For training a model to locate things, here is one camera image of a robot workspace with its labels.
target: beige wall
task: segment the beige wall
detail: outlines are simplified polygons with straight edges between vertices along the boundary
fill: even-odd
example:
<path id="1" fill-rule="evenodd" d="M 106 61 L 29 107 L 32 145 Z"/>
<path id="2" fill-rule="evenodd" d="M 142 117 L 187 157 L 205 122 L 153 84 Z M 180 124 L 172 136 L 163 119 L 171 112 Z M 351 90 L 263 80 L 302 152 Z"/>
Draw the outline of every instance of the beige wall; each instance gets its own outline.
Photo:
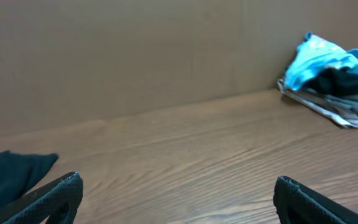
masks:
<path id="1" fill-rule="evenodd" d="M 0 0 L 0 134 L 271 88 L 309 30 L 358 47 L 358 1 Z"/>

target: wooden surface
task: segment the wooden surface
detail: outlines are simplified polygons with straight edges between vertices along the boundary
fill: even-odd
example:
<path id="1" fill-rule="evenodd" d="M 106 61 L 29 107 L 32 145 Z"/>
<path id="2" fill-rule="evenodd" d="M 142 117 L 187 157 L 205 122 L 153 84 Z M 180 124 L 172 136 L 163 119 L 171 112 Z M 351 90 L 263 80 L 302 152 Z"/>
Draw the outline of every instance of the wooden surface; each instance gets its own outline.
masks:
<path id="1" fill-rule="evenodd" d="M 75 170 L 75 223 L 278 223 L 277 176 L 358 213 L 358 130 L 277 90 L 0 138 L 0 151 L 60 155 L 37 185 Z"/>
<path id="2" fill-rule="evenodd" d="M 267 90 L 358 1 L 0 0 L 0 136 Z"/>

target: pile of cloth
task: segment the pile of cloth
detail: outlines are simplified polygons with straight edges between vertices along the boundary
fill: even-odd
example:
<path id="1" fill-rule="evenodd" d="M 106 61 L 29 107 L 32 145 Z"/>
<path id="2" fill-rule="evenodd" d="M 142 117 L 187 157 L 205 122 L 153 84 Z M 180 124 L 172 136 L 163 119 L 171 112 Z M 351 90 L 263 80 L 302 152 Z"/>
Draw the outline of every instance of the pile of cloth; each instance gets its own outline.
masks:
<path id="1" fill-rule="evenodd" d="M 358 128 L 358 49 L 307 33 L 278 87 L 284 94 L 345 128 Z"/>

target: blue cloth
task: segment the blue cloth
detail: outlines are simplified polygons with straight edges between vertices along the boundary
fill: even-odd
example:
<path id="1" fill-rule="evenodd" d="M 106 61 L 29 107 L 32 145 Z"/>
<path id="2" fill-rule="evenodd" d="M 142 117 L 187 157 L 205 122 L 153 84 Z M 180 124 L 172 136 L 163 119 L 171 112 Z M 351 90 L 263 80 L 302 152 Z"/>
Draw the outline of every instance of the blue cloth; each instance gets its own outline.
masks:
<path id="1" fill-rule="evenodd" d="M 307 33 L 295 60 L 285 72 L 285 88 L 297 91 L 326 68 L 349 68 L 358 74 L 358 49 L 346 52 L 340 46 Z"/>

